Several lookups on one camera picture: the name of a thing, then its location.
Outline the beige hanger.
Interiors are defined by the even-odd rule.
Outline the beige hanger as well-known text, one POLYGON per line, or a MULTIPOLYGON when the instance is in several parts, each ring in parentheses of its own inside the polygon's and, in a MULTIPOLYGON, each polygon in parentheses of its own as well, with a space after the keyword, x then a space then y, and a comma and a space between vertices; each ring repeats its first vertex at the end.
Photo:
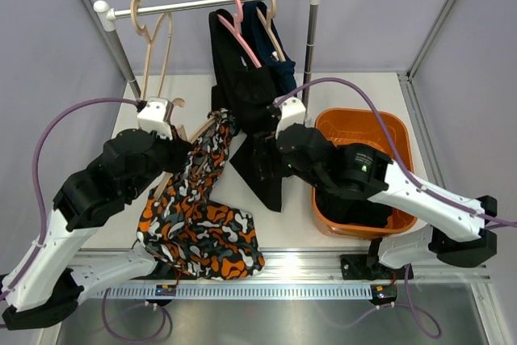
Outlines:
POLYGON ((269 39, 270 39, 270 41, 271 41, 271 43, 272 43, 272 45, 273 45, 273 47, 275 49, 275 52, 276 52, 277 57, 278 57, 278 60, 280 62, 285 62, 286 61, 286 57, 285 57, 284 51, 282 49, 281 44, 277 40, 276 35, 273 32, 273 28, 272 28, 273 27, 273 20, 276 17, 276 13, 277 13, 276 0, 270 0, 270 3, 271 3, 271 6, 266 9, 266 14, 265 15, 257 7, 256 8, 257 16, 258 16, 261 24, 263 25, 263 28, 264 28, 265 32, 267 33, 267 35, 268 35, 268 37, 269 37, 269 39))
MULTIPOLYGON (((172 104, 174 107, 185 107, 186 102, 184 99, 176 98, 172 100, 172 104)), ((176 128, 177 137, 183 141, 187 141, 188 143, 193 143, 199 136, 203 134, 204 131, 210 128, 211 125, 215 123, 215 116, 210 114, 207 120, 198 128, 198 130, 193 133, 191 136, 187 136, 187 132, 183 125, 176 128)), ((163 192, 165 191, 169 180, 174 176, 174 173, 166 172, 160 183, 157 185, 156 190, 154 191, 153 198, 155 200, 160 200, 163 192)))
POLYGON ((162 58, 162 67, 157 89, 157 96, 160 97, 165 81, 166 72, 168 70, 170 51, 173 38, 173 16, 170 12, 162 13, 156 20, 154 29, 150 31, 144 23, 140 23, 137 12, 141 5, 141 0, 131 0, 130 3, 130 19, 135 33, 142 37, 146 42, 146 54, 143 71, 143 86, 141 87, 140 99, 146 100, 149 91, 149 76, 153 63, 153 54, 158 45, 161 30, 166 27, 166 42, 164 46, 164 54, 162 58))

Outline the black shorts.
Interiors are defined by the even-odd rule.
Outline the black shorts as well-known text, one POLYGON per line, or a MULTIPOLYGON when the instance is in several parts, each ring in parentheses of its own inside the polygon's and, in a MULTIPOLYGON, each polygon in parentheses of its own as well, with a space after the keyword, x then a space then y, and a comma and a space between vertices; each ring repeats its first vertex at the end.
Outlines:
POLYGON ((384 228, 393 213, 393 208, 365 200, 345 200, 316 190, 316 206, 328 221, 340 225, 362 225, 384 228))
POLYGON ((246 139, 231 157, 230 163, 260 202, 273 212, 282 208, 282 179, 260 179, 254 163, 254 135, 270 133, 277 120, 267 107, 276 97, 275 84, 268 68, 255 67, 245 49, 222 23, 233 21, 224 9, 208 16, 213 71, 216 85, 212 87, 212 110, 229 110, 237 130, 246 139))

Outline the orange camouflage shorts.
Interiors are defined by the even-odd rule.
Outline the orange camouflage shorts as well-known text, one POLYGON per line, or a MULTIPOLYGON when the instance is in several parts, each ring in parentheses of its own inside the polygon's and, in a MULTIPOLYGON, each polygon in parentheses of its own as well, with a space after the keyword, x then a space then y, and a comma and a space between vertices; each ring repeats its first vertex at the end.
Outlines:
POLYGON ((149 193, 137 226, 150 254, 195 278, 241 279, 265 266, 252 214, 210 198, 236 134, 230 111, 211 112, 180 172, 160 196, 149 193))

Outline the navy blue shorts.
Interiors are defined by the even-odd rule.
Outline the navy blue shorts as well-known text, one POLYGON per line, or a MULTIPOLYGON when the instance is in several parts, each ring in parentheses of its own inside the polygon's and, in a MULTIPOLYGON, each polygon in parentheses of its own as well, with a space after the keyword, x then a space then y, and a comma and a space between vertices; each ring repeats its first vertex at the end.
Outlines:
POLYGON ((286 95, 296 89, 295 67, 296 62, 286 53, 274 22, 271 22, 271 31, 280 46, 279 51, 267 34, 258 11, 263 17, 267 15, 267 6, 262 1, 245 2, 242 5, 243 20, 241 23, 242 36, 254 51, 262 65, 265 65, 275 83, 278 95, 286 95))

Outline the pink hanger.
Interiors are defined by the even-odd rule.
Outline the pink hanger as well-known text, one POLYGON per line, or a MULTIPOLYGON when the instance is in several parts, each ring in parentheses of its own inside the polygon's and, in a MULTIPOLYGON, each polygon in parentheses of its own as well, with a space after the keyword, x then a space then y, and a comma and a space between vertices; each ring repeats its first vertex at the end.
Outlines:
POLYGON ((237 7, 237 12, 233 14, 233 21, 228 21, 227 18, 225 18, 223 15, 218 15, 217 18, 219 19, 219 22, 231 33, 231 35, 239 43, 241 48, 246 52, 254 67, 256 69, 261 68, 262 64, 260 60, 254 54, 254 51, 247 44, 246 40, 242 36, 241 23, 244 17, 242 2, 241 0, 233 1, 237 7))

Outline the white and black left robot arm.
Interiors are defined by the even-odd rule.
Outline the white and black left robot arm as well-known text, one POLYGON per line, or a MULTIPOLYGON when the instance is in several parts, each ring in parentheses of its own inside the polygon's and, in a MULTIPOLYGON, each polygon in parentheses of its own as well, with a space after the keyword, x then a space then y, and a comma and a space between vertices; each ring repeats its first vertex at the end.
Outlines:
POLYGON ((124 210, 163 172, 182 170, 191 143, 173 136, 127 129, 107 141, 86 169, 72 174, 53 200, 44 240, 1 278, 7 293, 2 319, 8 330, 48 328, 69 317, 88 298, 127 280, 151 274, 165 279, 174 260, 143 247, 106 262, 74 270, 70 261, 82 245, 124 210))

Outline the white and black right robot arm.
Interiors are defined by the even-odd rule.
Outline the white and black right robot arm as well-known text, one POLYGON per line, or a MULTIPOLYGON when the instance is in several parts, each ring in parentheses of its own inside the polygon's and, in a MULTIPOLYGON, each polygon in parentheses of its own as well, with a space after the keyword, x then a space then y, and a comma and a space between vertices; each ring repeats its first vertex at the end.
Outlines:
POLYGON ((259 176, 295 175, 308 183, 328 224, 382 228, 395 211, 426 222, 410 234, 373 238, 364 260, 369 279, 426 259, 476 267, 497 254, 498 238, 480 218, 497 208, 489 196, 462 202, 451 193, 434 194, 388 154, 362 143, 335 145, 302 124, 251 141, 259 176))

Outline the orange plastic basket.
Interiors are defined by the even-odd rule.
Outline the orange plastic basket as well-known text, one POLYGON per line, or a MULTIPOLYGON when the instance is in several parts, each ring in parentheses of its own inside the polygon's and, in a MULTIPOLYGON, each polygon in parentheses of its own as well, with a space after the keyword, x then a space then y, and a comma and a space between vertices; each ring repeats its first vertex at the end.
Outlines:
MULTIPOLYGON (((389 130, 401 160, 410 171, 413 171, 414 161, 407 127, 399 118, 388 112, 381 112, 380 116, 389 130)), ((335 145, 364 143, 390 157, 394 156, 376 117, 369 110, 331 108, 317 117, 315 127, 335 145)), ((372 240, 390 234, 402 234, 417 222, 416 217, 393 208, 393 213, 384 228, 336 224, 325 219, 318 211, 315 200, 316 190, 314 189, 312 193, 313 223, 322 234, 327 236, 372 240)))

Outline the silver clothes rack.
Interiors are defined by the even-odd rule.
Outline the silver clothes rack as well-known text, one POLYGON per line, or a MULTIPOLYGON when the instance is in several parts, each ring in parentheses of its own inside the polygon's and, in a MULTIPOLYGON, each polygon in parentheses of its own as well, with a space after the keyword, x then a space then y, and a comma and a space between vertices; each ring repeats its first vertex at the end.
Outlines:
MULTIPOLYGON (((120 67, 122 75, 126 79, 126 83, 131 87, 131 91, 136 98, 141 97, 141 87, 135 79, 132 67, 129 64, 124 47, 120 41, 118 32, 116 30, 116 20, 130 18, 133 21, 139 15, 172 15, 177 11, 190 11, 215 6, 225 6, 234 4, 237 7, 237 22, 229 27, 231 32, 235 32, 238 24, 242 21, 242 3, 250 1, 262 0, 198 0, 190 2, 181 2, 160 6, 132 6, 127 10, 117 11, 110 7, 104 0, 98 0, 93 4, 93 10, 97 14, 102 29, 107 33, 108 42, 111 43, 112 53, 114 54, 117 65, 120 67)), ((265 28, 269 34, 272 33, 271 21, 275 16, 275 1, 271 0, 271 16, 265 17, 265 28)), ((303 82, 310 82, 312 79, 313 68, 313 52, 315 45, 316 29, 317 29, 317 13, 321 0, 309 0, 309 22, 305 48, 305 65, 303 82)))

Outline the aluminium mounting rail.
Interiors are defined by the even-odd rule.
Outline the aluminium mounting rail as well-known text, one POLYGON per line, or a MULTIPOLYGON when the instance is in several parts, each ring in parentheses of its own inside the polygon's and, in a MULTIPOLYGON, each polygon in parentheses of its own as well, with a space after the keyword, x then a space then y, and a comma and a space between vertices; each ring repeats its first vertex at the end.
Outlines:
MULTIPOLYGON (((71 260, 74 270, 92 271, 104 265, 124 250, 81 250, 71 260)), ((343 281, 344 267, 339 250, 266 250, 266 266, 256 276, 244 278, 248 284, 310 284, 339 283, 343 281)), ((486 266, 458 268, 429 260, 412 266, 413 281, 423 283, 481 283, 491 282, 486 266)))

